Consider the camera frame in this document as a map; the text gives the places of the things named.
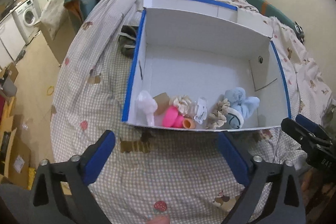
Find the light blue plush toy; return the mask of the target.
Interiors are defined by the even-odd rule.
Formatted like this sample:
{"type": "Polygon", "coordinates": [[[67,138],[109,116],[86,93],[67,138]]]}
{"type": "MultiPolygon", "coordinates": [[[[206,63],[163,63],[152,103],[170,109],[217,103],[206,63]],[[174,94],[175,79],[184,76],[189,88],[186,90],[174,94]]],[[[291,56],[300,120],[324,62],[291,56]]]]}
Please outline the light blue plush toy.
{"type": "Polygon", "coordinates": [[[241,129],[244,122],[252,116],[260,104],[258,97],[247,97],[245,89],[241,87],[227,90],[224,98],[230,103],[226,118],[229,128],[233,130],[241,129]]]}

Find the cream scrunchie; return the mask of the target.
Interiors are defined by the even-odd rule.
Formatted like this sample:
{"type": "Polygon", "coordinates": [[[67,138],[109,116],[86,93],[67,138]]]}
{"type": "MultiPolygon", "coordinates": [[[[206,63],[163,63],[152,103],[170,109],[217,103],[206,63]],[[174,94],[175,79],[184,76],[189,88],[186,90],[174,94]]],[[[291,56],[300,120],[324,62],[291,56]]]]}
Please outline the cream scrunchie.
{"type": "Polygon", "coordinates": [[[169,100],[169,105],[176,107],[182,116],[186,116],[189,113],[192,103],[192,100],[187,95],[173,96],[169,100]]]}

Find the clear plastic bag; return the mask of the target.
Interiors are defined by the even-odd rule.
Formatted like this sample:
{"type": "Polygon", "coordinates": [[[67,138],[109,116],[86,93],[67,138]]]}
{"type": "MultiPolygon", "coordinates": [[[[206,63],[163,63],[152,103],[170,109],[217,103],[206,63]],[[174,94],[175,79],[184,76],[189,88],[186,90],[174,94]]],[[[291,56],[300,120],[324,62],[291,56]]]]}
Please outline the clear plastic bag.
{"type": "Polygon", "coordinates": [[[203,97],[198,98],[194,107],[194,120],[198,124],[203,124],[203,122],[207,119],[207,113],[207,100],[203,97]]]}

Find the white cloth bunny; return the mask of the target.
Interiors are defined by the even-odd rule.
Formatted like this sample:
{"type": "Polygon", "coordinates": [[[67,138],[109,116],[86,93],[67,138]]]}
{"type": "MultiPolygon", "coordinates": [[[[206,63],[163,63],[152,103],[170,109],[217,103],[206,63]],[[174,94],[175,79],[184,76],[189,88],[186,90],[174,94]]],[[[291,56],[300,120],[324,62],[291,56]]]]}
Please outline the white cloth bunny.
{"type": "Polygon", "coordinates": [[[140,91],[136,101],[136,123],[153,127],[155,125],[154,113],[158,108],[155,99],[146,90],[140,91]]]}

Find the cardboard boxes on floor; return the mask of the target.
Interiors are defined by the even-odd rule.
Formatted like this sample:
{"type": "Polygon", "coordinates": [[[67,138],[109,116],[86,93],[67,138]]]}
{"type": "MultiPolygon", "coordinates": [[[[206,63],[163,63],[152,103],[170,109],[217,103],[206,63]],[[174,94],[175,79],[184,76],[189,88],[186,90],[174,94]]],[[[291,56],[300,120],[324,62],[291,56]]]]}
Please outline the cardboard boxes on floor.
{"type": "Polygon", "coordinates": [[[18,71],[14,63],[1,70],[1,183],[22,188],[29,185],[31,150],[21,140],[14,126],[18,71]]]}

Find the white washing machine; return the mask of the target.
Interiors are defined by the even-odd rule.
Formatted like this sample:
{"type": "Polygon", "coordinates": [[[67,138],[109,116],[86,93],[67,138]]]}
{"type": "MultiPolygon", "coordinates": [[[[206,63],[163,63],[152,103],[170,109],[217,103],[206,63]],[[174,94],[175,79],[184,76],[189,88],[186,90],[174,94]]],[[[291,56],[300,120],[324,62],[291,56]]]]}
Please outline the white washing machine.
{"type": "Polygon", "coordinates": [[[25,44],[29,45],[39,29],[35,23],[39,20],[33,0],[26,0],[13,11],[13,18],[25,44]]]}

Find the beige scrunchie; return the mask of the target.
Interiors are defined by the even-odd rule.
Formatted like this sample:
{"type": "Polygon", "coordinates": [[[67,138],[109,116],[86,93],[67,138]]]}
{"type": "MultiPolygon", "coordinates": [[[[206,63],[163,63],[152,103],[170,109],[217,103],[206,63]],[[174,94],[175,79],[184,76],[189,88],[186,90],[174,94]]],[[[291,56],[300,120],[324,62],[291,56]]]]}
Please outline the beige scrunchie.
{"type": "Polygon", "coordinates": [[[212,112],[207,117],[206,129],[217,130],[224,127],[227,123],[227,114],[230,107],[228,99],[224,98],[215,104],[212,112]]]}

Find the dark green cloth bag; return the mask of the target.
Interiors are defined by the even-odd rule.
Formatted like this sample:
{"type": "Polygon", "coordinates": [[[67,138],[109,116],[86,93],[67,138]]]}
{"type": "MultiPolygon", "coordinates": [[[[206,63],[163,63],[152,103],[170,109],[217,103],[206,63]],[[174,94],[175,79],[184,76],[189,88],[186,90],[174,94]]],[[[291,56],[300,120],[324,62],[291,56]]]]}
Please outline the dark green cloth bag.
{"type": "Polygon", "coordinates": [[[137,34],[138,26],[122,26],[118,36],[118,48],[125,57],[133,58],[137,34]]]}

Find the teal headboard cushion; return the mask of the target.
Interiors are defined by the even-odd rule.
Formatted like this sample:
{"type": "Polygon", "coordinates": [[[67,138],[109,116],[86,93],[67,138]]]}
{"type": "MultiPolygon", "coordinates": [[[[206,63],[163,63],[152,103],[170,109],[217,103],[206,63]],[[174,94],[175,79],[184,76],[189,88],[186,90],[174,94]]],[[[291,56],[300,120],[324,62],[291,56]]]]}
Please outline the teal headboard cushion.
{"type": "Polygon", "coordinates": [[[250,5],[256,7],[260,14],[271,17],[276,17],[282,24],[287,25],[295,31],[294,21],[288,18],[282,11],[271,5],[266,0],[246,0],[250,5]]]}

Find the small orange cup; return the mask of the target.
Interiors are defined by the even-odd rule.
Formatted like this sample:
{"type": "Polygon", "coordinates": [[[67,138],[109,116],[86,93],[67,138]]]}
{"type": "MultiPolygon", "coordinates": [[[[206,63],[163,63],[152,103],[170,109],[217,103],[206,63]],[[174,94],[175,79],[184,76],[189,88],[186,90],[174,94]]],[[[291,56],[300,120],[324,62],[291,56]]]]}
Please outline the small orange cup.
{"type": "Polygon", "coordinates": [[[184,118],[182,125],[184,129],[188,129],[188,130],[193,130],[196,128],[196,123],[191,118],[184,118]]]}

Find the white kitchen cabinet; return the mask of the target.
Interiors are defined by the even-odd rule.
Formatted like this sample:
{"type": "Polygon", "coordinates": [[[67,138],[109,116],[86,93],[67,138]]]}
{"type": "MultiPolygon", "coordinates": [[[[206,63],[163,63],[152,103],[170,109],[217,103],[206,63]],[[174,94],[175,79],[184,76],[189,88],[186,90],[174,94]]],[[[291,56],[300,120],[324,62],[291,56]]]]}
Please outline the white kitchen cabinet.
{"type": "Polygon", "coordinates": [[[26,45],[14,17],[9,14],[1,21],[1,67],[14,62],[26,45]]]}

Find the pink rubber toy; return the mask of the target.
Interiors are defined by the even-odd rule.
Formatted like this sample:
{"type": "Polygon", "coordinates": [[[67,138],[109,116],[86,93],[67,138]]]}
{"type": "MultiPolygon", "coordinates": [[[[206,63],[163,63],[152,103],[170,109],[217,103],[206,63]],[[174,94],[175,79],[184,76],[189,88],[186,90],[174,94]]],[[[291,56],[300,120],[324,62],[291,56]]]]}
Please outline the pink rubber toy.
{"type": "Polygon", "coordinates": [[[169,106],[162,120],[163,127],[183,128],[184,117],[175,106],[169,106]]]}

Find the brown cardboard piece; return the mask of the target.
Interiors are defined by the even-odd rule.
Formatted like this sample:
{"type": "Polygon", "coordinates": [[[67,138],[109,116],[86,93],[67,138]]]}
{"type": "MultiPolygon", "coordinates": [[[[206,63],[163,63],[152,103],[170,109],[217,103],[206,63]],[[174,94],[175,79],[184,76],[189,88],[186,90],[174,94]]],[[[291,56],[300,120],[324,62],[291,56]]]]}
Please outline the brown cardboard piece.
{"type": "Polygon", "coordinates": [[[166,109],[169,107],[170,97],[167,93],[158,94],[153,98],[157,103],[157,110],[154,112],[155,116],[162,115],[166,109]]]}

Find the blue white cardboard box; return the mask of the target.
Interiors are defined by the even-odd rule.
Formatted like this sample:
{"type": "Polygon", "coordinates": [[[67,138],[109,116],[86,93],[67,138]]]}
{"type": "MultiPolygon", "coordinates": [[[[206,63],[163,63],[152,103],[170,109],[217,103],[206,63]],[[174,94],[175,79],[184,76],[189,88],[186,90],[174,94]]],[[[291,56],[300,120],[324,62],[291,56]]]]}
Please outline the blue white cardboard box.
{"type": "Polygon", "coordinates": [[[214,0],[143,0],[121,120],[147,126],[138,108],[151,96],[189,96],[211,109],[236,87],[260,99],[244,130],[279,127],[291,117],[285,73],[266,19],[214,0]]]}

